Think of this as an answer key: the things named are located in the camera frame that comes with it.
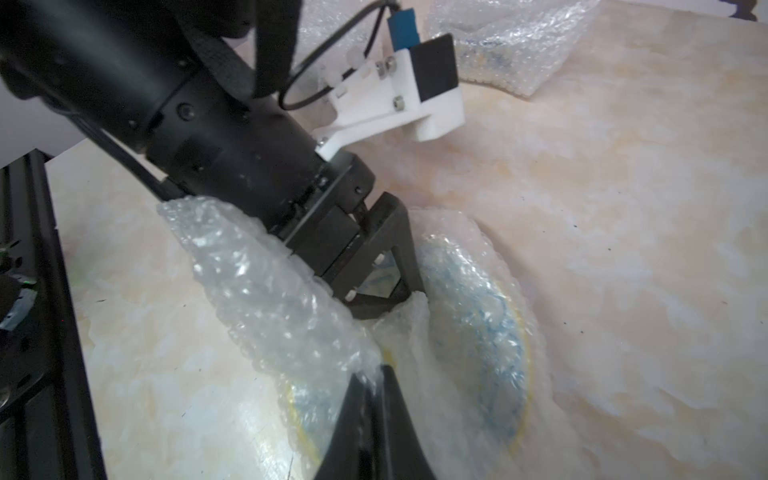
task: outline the black bracket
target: black bracket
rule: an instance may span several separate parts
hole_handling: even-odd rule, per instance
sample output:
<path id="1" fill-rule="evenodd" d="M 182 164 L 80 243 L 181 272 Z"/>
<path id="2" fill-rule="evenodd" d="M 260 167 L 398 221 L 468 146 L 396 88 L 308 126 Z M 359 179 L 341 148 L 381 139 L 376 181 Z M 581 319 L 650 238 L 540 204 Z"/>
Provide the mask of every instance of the black bracket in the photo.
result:
<path id="1" fill-rule="evenodd" d="M 3 478 L 106 479 L 40 151 L 0 169 Z"/>
<path id="2" fill-rule="evenodd" d="M 277 233 L 357 319 L 381 316 L 411 292 L 424 290 L 406 206 L 385 192 L 370 211 L 366 209 L 364 200 L 375 180 L 356 155 L 339 151 L 318 176 L 316 192 L 305 202 L 309 206 Z M 389 297 L 350 296 L 387 251 L 392 251 L 400 271 Z"/>
<path id="3" fill-rule="evenodd" d="M 435 480 L 391 366 L 374 391 L 353 375 L 315 480 Z"/>

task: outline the robotic arm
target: robotic arm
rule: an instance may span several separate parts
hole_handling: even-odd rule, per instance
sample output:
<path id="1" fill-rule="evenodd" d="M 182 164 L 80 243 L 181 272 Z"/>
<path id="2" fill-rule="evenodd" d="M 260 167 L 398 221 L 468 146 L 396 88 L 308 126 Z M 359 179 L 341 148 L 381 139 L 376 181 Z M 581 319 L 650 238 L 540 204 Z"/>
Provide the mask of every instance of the robotic arm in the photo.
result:
<path id="1" fill-rule="evenodd" d="M 325 49 L 376 9 L 378 30 L 387 8 L 392 57 L 366 60 L 335 88 L 284 104 Z M 290 72 L 299 11 L 300 0 L 3 0 L 0 73 L 17 97 L 42 97 L 69 116 L 159 199 L 209 195 L 258 217 L 356 318 L 372 318 L 422 281 L 406 209 L 383 194 L 367 210 L 375 177 L 340 148 L 400 125 L 418 140 L 459 126 L 453 45 L 448 36 L 421 43 L 412 10 L 378 0 Z M 220 37 L 242 37 L 254 25 L 251 72 Z M 314 138 L 275 91 L 286 108 L 328 94 L 338 118 Z M 104 131 L 167 177 L 155 179 Z M 357 295 L 388 250 L 402 277 L 390 298 Z"/>

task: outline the wrapped object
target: wrapped object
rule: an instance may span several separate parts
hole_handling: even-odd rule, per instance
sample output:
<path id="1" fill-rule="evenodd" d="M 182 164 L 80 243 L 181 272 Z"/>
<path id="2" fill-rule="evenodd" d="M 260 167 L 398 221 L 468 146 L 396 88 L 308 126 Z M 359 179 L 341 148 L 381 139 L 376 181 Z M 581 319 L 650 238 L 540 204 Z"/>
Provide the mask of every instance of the wrapped object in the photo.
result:
<path id="1" fill-rule="evenodd" d="M 271 376 L 304 466 L 319 464 L 349 377 L 373 378 L 379 348 L 313 271 L 258 219 L 209 197 L 158 207 L 192 258 L 219 320 L 257 372 Z"/>
<path id="2" fill-rule="evenodd" d="M 575 432 L 552 401 L 535 319 L 463 214 L 411 211 L 427 295 L 363 323 L 232 205 L 188 197 L 159 210 L 233 340 L 276 380 L 306 478 L 326 451 L 350 376 L 375 381 L 382 361 L 395 368 L 439 480 L 588 477 Z M 381 266 L 376 288 L 397 278 Z"/>
<path id="3" fill-rule="evenodd" d="M 437 478 L 591 478 L 504 260 L 461 212 L 409 216 L 429 308 L 415 294 L 372 330 Z"/>
<path id="4" fill-rule="evenodd" d="M 600 0 L 435 0 L 427 35 L 451 33 L 459 77 L 528 97 L 555 73 Z"/>
<path id="5" fill-rule="evenodd" d="M 336 30 L 350 20 L 368 0 L 309 0 L 302 3 L 299 32 L 296 39 L 296 52 L 293 55 L 294 66 L 307 57 Z M 376 23 L 376 13 L 355 26 L 341 37 L 329 50 L 298 78 L 291 87 L 286 99 L 289 103 L 309 97 L 327 85 L 335 87 L 341 82 L 341 74 L 349 68 L 349 54 L 357 51 L 362 56 Z M 369 56 L 376 60 L 382 57 L 382 30 L 379 30 L 376 42 Z M 336 110 L 327 98 L 299 110 L 300 120 L 309 129 L 330 124 L 336 118 Z"/>

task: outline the marble countertop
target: marble countertop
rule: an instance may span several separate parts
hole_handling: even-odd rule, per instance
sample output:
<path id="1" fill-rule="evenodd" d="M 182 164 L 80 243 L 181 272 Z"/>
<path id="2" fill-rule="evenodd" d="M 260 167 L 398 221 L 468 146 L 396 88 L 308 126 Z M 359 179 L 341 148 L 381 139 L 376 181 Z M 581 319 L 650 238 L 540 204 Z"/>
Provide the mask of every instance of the marble countertop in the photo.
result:
<path id="1" fill-rule="evenodd" d="M 463 84 L 464 127 L 352 150 L 478 221 L 598 478 L 765 478 L 768 25 L 602 8 L 533 98 Z M 302 478 L 154 198 L 89 141 L 48 174 L 110 478 Z"/>

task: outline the bolt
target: bolt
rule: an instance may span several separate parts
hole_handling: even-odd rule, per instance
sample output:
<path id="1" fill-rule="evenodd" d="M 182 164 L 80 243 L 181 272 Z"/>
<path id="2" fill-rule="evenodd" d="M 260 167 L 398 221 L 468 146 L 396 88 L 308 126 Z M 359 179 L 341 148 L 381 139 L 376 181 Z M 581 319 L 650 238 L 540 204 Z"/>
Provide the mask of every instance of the bolt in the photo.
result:
<path id="1" fill-rule="evenodd" d="M 179 106 L 176 107 L 176 113 L 179 115 L 179 118 L 184 121 L 192 121 L 195 118 L 194 108 L 192 108 L 192 105 L 190 104 L 179 104 Z"/>
<path id="2" fill-rule="evenodd" d="M 383 61 L 376 62 L 376 71 L 379 72 L 379 78 L 383 79 L 386 77 L 386 66 Z"/>
<path id="3" fill-rule="evenodd" d="M 395 73 L 395 70 L 397 70 L 397 60 L 395 60 L 395 57 L 387 57 L 384 61 L 384 65 L 389 74 L 393 74 Z"/>
<path id="4" fill-rule="evenodd" d="M 403 111 L 406 109 L 406 101 L 402 99 L 402 96 L 398 95 L 392 100 L 392 105 L 395 106 L 396 111 Z"/>

